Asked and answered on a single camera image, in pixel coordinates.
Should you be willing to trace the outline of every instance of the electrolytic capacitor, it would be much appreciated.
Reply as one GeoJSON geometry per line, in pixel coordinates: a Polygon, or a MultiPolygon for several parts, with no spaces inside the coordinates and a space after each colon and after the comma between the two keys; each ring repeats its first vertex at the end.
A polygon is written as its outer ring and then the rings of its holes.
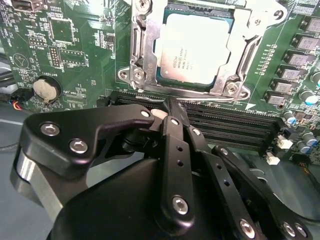
{"type": "Polygon", "coordinates": [[[303,90],[300,94],[299,94],[299,98],[304,101],[304,103],[306,105],[314,105],[318,102],[318,97],[316,95],[314,95],[314,93],[307,89],[307,90],[303,90]]]}
{"type": "Polygon", "coordinates": [[[296,146],[302,154],[306,154],[310,150],[310,147],[307,146],[304,141],[298,141],[296,146]]]}
{"type": "Polygon", "coordinates": [[[312,132],[306,132],[302,135],[302,139],[308,147],[312,147],[318,143],[318,140],[315,138],[312,132]]]}
{"type": "Polygon", "coordinates": [[[292,111],[288,110],[283,113],[283,117],[287,124],[293,125],[297,122],[297,119],[293,115],[292,111]]]}
{"type": "Polygon", "coordinates": [[[312,74],[310,80],[314,82],[318,87],[320,87],[320,71],[317,71],[314,74],[312,74]]]}

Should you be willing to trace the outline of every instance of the hole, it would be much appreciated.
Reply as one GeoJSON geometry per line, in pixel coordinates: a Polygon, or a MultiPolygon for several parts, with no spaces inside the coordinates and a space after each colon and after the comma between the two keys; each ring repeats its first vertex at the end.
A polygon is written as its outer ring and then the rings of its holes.
{"type": "Polygon", "coordinates": [[[227,187],[230,186],[230,183],[227,180],[224,180],[224,185],[226,185],[227,187]]]}
{"type": "Polygon", "coordinates": [[[276,108],[277,108],[278,110],[282,110],[282,109],[285,108],[285,106],[284,106],[284,105],[279,105],[279,106],[277,106],[276,108]]]}
{"type": "Polygon", "coordinates": [[[242,93],[240,93],[240,97],[243,98],[243,99],[248,97],[248,95],[249,94],[246,91],[243,91],[242,93]]]}
{"type": "Polygon", "coordinates": [[[127,75],[126,72],[122,71],[122,72],[120,72],[120,77],[121,77],[122,79],[127,79],[128,75],[127,75]]]}
{"type": "Polygon", "coordinates": [[[178,164],[179,167],[183,167],[184,163],[180,160],[176,161],[176,164],[178,164]]]}
{"type": "Polygon", "coordinates": [[[282,19],[282,17],[284,16],[284,11],[282,11],[282,10],[278,10],[278,11],[276,11],[275,13],[274,13],[274,19],[275,20],[280,20],[280,19],[282,19]]]}

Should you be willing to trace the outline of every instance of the integrated circuit chip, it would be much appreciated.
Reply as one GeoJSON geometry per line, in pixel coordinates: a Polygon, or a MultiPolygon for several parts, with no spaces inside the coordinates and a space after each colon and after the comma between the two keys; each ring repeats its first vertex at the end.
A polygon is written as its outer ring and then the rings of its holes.
{"type": "Polygon", "coordinates": [[[72,22],[69,19],[51,18],[50,25],[53,40],[69,44],[74,42],[72,22]]]}
{"type": "Polygon", "coordinates": [[[297,49],[312,51],[316,46],[319,46],[319,39],[297,34],[293,39],[292,45],[297,49]]]}
{"type": "Polygon", "coordinates": [[[180,82],[211,84],[230,55],[226,47],[229,29],[229,23],[224,20],[170,14],[163,34],[161,76],[180,82]]]}
{"type": "Polygon", "coordinates": [[[302,119],[305,118],[306,113],[303,112],[303,111],[296,111],[296,112],[294,113],[294,116],[295,116],[295,119],[296,119],[297,121],[302,121],[302,119]]]}

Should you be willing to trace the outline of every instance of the microchip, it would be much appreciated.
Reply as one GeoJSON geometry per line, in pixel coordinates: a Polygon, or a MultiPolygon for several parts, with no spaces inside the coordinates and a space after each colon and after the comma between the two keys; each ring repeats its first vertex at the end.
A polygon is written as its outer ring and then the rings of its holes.
{"type": "Polygon", "coordinates": [[[271,88],[275,92],[287,94],[292,88],[292,84],[286,80],[274,79],[271,83],[271,88]]]}
{"type": "Polygon", "coordinates": [[[51,18],[52,38],[57,42],[70,43],[74,42],[74,33],[72,22],[69,19],[51,18]]]}
{"type": "Polygon", "coordinates": [[[265,95],[265,100],[268,104],[272,105],[282,105],[285,97],[281,94],[276,92],[268,91],[265,95]]]}
{"type": "Polygon", "coordinates": [[[293,39],[292,45],[297,49],[312,51],[316,46],[319,45],[319,39],[312,36],[303,36],[297,34],[293,39]]]}
{"type": "Polygon", "coordinates": [[[296,119],[297,121],[301,121],[302,119],[305,118],[306,113],[304,113],[303,111],[296,111],[296,112],[294,113],[294,116],[295,116],[295,119],[296,119]]]}
{"type": "Polygon", "coordinates": [[[306,114],[306,115],[304,116],[304,119],[310,120],[310,119],[312,119],[312,117],[313,117],[312,114],[306,114]]]}
{"type": "Polygon", "coordinates": [[[161,37],[161,76],[180,82],[211,84],[219,67],[227,63],[230,55],[226,47],[229,29],[229,23],[224,20],[170,14],[161,37]],[[219,37],[212,35],[208,29],[214,30],[219,37]],[[204,54],[218,57],[211,61],[204,54]]]}
{"type": "Polygon", "coordinates": [[[305,29],[309,32],[320,33],[320,18],[311,18],[305,29]]]}
{"type": "Polygon", "coordinates": [[[284,61],[287,64],[295,65],[298,67],[302,67],[307,62],[314,61],[316,59],[313,55],[307,55],[303,52],[297,52],[297,51],[288,51],[284,57],[284,61]]]}

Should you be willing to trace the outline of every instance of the surface-mount component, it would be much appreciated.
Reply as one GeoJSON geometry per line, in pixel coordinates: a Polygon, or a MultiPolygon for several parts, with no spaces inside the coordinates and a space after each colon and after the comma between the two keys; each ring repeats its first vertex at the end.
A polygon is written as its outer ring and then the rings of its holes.
{"type": "Polygon", "coordinates": [[[50,76],[40,76],[33,83],[33,90],[38,97],[48,104],[52,104],[62,93],[61,85],[50,76]]]}
{"type": "Polygon", "coordinates": [[[319,43],[320,41],[318,38],[300,34],[297,34],[292,41],[292,45],[295,48],[309,51],[312,51],[315,47],[319,46],[319,43]]]}
{"type": "Polygon", "coordinates": [[[296,111],[294,113],[294,116],[295,116],[297,121],[302,121],[305,118],[306,113],[304,111],[296,111]]]}
{"type": "Polygon", "coordinates": [[[288,80],[276,78],[272,80],[270,87],[275,92],[287,94],[292,88],[292,83],[288,80]]]}
{"type": "Polygon", "coordinates": [[[320,71],[315,72],[311,75],[310,80],[320,87],[320,71]]]}
{"type": "Polygon", "coordinates": [[[283,113],[283,117],[285,119],[285,122],[289,125],[293,125],[296,124],[297,119],[296,117],[293,115],[293,112],[290,110],[287,110],[283,113]]]}
{"type": "Polygon", "coordinates": [[[306,17],[301,24],[301,29],[308,32],[320,33],[320,18],[306,17]]]}
{"type": "Polygon", "coordinates": [[[314,105],[318,102],[318,97],[309,89],[303,90],[299,94],[299,98],[308,106],[314,105]]]}
{"type": "Polygon", "coordinates": [[[294,66],[281,65],[276,73],[281,79],[294,81],[305,72],[305,70],[297,69],[294,66]]]}
{"type": "Polygon", "coordinates": [[[302,135],[302,139],[308,147],[312,147],[318,143],[318,140],[315,138],[312,132],[306,132],[302,135]]]}
{"type": "Polygon", "coordinates": [[[296,146],[297,146],[299,152],[302,154],[306,154],[310,150],[310,147],[307,146],[304,141],[298,141],[296,143],[296,146]]]}
{"type": "Polygon", "coordinates": [[[272,105],[282,105],[284,103],[285,97],[283,94],[274,91],[267,91],[265,95],[265,101],[272,105]]]}
{"type": "Polygon", "coordinates": [[[307,62],[313,62],[316,59],[314,55],[308,55],[301,51],[289,50],[284,56],[284,61],[287,64],[302,67],[307,62]]]}

